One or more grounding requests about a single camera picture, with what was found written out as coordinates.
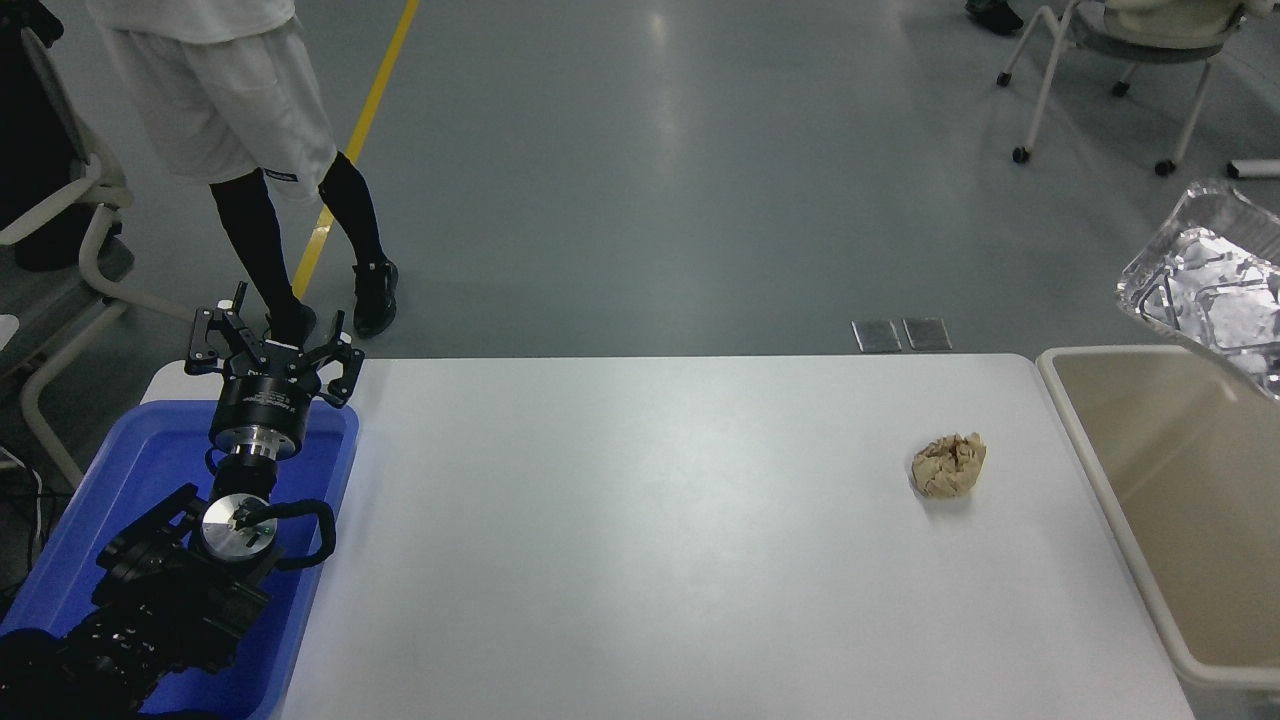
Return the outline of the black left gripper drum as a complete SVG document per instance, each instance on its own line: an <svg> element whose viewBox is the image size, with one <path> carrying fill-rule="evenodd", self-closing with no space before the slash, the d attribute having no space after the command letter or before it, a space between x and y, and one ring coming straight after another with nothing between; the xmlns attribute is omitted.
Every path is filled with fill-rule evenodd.
<svg viewBox="0 0 1280 720"><path fill-rule="evenodd" d="M224 382L210 439L230 441L236 430L259 427L289 441L302 441L312 402L301 380L306 370L302 352L284 345L228 357L221 368Z"/></svg>

